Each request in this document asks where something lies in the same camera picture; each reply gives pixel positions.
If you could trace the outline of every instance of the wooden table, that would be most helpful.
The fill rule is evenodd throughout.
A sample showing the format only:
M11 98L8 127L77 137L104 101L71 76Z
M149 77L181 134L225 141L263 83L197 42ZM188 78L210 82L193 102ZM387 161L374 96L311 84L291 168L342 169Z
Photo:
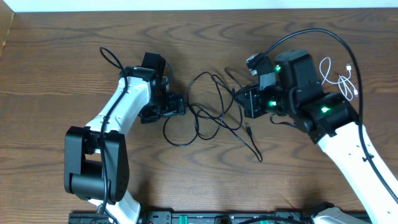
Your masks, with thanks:
M225 67L249 84L250 55L296 30L330 29L358 58L364 122L398 174L397 15L397 9L16 14L0 61L0 222L66 223L71 211L94 209L63 188L63 144L68 128L94 118L118 84L119 71L98 52L102 45L124 65L140 65L145 52L162 54L175 70L171 90L185 93L203 71L219 73L234 86ZM307 49L316 64L329 56L333 70L346 72L348 54L327 35L296 37L271 56L291 49ZM330 85L326 90L338 91ZM191 97L220 110L209 78L197 81ZM232 117L237 116L234 105ZM244 122L252 127L263 163L226 129L211 141L173 147L163 138L164 120L143 125L137 119L126 137L129 191L146 208L176 211L300 209L325 200L343 210L363 210L340 171L306 134L270 124L269 115ZM211 122L201 126L208 134L216 128ZM172 118L167 134L188 141L194 135L191 113ZM249 141L244 131L238 134Z

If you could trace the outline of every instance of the cable connector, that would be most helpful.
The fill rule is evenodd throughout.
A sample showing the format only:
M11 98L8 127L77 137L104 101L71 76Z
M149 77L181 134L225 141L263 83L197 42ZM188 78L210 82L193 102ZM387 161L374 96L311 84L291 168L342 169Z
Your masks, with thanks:
M248 133L248 135L251 137L253 135L253 133L251 132L251 128L249 123L246 123L246 132Z
M322 72L322 63L328 60L329 61L329 67L328 67L328 71L326 72L326 74L323 74ZM346 69L347 72L349 73L349 76L346 77L344 75L338 75L338 81L337 82L332 82L330 80L328 80L328 75L330 72L330 68L331 68L331 59L330 57L325 57L320 63L319 63L319 72L321 73L322 77L324 78L322 81L322 85L325 82L328 82L330 84L333 85L338 85L338 88L340 89L341 94L343 94L343 96L348 100L351 101L353 100L353 98L355 96L358 96L358 91L355 89L354 84L349 80L351 78L351 65L349 63L346 64Z

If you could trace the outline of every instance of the green led light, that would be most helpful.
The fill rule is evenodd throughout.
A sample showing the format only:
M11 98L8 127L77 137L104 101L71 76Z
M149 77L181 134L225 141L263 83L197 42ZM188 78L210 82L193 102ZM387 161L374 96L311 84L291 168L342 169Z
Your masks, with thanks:
M323 108L321 108L322 112L326 113L328 110L330 110L330 108L327 108L326 106L324 106Z
M275 71L276 71L276 72L279 72L279 71L280 71L280 66L279 66L279 65L276 65L276 66L275 66Z

